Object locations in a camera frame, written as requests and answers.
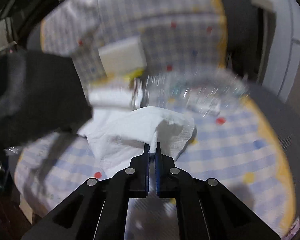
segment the white towel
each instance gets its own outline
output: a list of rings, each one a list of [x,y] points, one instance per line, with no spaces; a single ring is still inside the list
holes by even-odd
[[[140,108],[143,90],[140,80],[135,80],[135,88],[123,87],[95,87],[89,90],[88,100],[93,106],[92,118],[78,131],[81,136],[88,136],[96,128],[101,129],[107,123],[129,114]]]
[[[162,153],[174,160],[191,138],[194,120],[168,109],[148,106],[108,123],[87,136],[89,145],[110,178],[126,168],[131,158],[143,153],[144,143],[155,152],[160,142]]]

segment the checkered tablecloth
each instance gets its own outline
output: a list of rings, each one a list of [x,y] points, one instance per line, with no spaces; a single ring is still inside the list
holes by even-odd
[[[276,151],[258,134],[258,117],[245,107],[217,117],[190,114],[196,124],[195,140],[186,148],[176,166],[194,178],[217,178],[279,235],[285,214],[287,191],[276,179]],[[43,216],[89,177],[106,179],[95,162],[87,140],[53,133],[23,150],[15,172],[15,184],[36,213]],[[178,239],[175,204],[155,197],[150,180],[147,199],[131,199],[126,239]]]
[[[132,36],[150,74],[225,64],[221,0],[66,0],[41,25],[42,50],[71,57],[83,87],[105,75],[98,49]]]

